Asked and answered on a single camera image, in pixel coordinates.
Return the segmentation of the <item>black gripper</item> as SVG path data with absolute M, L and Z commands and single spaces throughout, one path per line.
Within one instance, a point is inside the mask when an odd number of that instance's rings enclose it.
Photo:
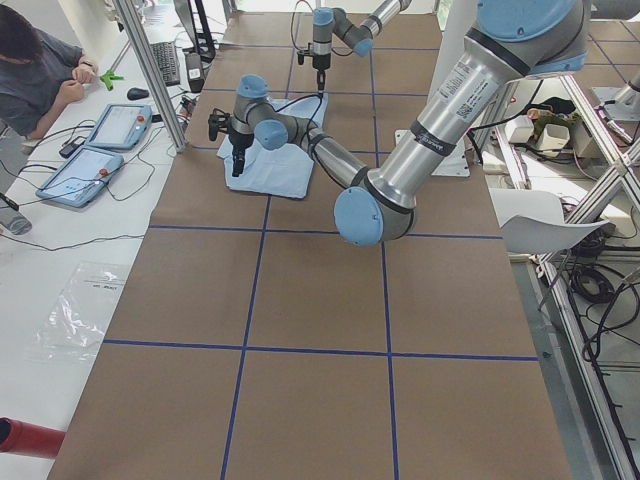
M 332 43 L 309 43 L 306 48 L 297 50 L 297 61 L 303 65 L 306 58 L 312 59 L 316 70 L 317 91 L 323 93 L 326 86 L 326 72 L 331 67 Z
M 232 144 L 232 176 L 239 177 L 245 168 L 246 150 L 253 144 L 253 134 L 231 113 L 214 108 L 209 115 L 208 137 L 215 141 L 220 133 L 225 133 Z

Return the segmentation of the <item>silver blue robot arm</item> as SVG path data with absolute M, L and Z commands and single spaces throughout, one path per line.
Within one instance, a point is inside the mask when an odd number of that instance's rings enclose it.
M 370 246 L 407 234 L 416 195 L 505 84 L 529 76 L 573 72 L 586 58 L 588 1 L 480 1 L 463 37 L 463 53 L 431 94 L 384 164 L 371 169 L 314 121 L 285 115 L 268 101 L 266 81 L 244 75 L 234 109 L 212 111 L 209 136 L 226 133 L 233 173 L 244 169 L 254 142 L 266 150 L 293 144 L 343 187 L 334 206 L 342 238 Z
M 303 65 L 306 58 L 312 60 L 312 66 L 316 70 L 318 94 L 322 95 L 325 91 L 326 72 L 331 67 L 333 37 L 341 40 L 351 53 L 364 57 L 371 52 L 374 39 L 383 31 L 384 26 L 405 11 L 411 3 L 411 0 L 383 1 L 359 25 L 355 25 L 342 8 L 312 9 L 312 41 L 304 48 L 296 47 L 296 55 L 299 65 Z

